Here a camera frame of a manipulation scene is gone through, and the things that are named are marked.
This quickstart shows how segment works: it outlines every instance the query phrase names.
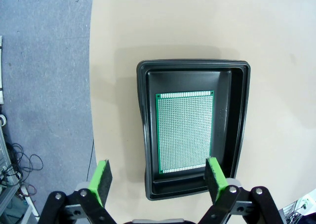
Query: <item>silver bolt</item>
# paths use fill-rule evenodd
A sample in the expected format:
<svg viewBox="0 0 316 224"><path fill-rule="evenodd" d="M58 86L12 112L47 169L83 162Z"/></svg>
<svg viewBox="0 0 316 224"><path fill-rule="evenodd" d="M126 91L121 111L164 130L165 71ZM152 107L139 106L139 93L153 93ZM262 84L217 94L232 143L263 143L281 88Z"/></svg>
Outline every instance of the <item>silver bolt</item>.
<svg viewBox="0 0 316 224"><path fill-rule="evenodd" d="M58 199L58 200L61 199L61 194L60 194L60 193L57 193L56 196L55 196L55 198Z"/></svg>
<svg viewBox="0 0 316 224"><path fill-rule="evenodd" d="M81 192L80 192L80 195L81 195L82 197L85 197L85 196L87 195L87 191L85 191L85 190L81 191Z"/></svg>
<svg viewBox="0 0 316 224"><path fill-rule="evenodd" d="M257 193L257 194L262 194L262 189L256 188L256 193Z"/></svg>
<svg viewBox="0 0 316 224"><path fill-rule="evenodd" d="M237 189L234 186L232 186L232 187L229 188L229 192L230 193L236 193Z"/></svg>

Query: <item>table surface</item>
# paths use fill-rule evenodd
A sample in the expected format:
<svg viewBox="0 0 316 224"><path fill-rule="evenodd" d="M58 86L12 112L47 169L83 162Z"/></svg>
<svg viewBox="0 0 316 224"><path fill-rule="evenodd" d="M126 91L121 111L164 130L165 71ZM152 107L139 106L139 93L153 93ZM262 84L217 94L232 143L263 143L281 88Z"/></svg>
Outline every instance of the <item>table surface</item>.
<svg viewBox="0 0 316 224"><path fill-rule="evenodd" d="M90 87L97 160L109 159L106 204L118 223L197 222L209 194L145 197L136 66L146 59L246 60L247 119L237 171L278 208L316 187L316 0L93 0Z"/></svg>

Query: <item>black plastic tray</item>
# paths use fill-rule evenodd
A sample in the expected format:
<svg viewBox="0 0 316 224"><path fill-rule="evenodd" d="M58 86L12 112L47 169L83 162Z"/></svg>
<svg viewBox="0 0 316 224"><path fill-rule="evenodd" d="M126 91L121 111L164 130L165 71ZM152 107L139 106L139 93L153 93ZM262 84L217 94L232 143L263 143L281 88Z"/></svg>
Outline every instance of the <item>black plastic tray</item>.
<svg viewBox="0 0 316 224"><path fill-rule="evenodd" d="M145 189L149 200L207 190L204 168L160 174L156 128L157 93L215 92L211 155L226 177L237 171L245 125L250 80L246 61L148 60L137 66L137 91L144 129Z"/></svg>

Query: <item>gray carpet floor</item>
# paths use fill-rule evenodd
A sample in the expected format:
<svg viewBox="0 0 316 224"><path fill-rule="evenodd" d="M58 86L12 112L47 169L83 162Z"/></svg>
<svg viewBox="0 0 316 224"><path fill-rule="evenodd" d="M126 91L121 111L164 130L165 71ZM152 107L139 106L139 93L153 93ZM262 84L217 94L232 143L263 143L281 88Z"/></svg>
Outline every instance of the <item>gray carpet floor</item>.
<svg viewBox="0 0 316 224"><path fill-rule="evenodd" d="M5 132L44 167L35 206L87 177L93 132L89 94L92 0L0 0ZM36 158L34 166L40 166ZM90 177L96 167L92 154Z"/></svg>

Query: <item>perforated prototype board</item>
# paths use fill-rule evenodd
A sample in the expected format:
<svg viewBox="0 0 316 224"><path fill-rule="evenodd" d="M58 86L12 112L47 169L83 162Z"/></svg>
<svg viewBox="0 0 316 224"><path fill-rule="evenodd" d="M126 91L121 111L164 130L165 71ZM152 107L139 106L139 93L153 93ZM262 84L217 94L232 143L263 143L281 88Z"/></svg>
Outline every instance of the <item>perforated prototype board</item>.
<svg viewBox="0 0 316 224"><path fill-rule="evenodd" d="M159 173L205 166L213 105L214 91L156 94Z"/></svg>

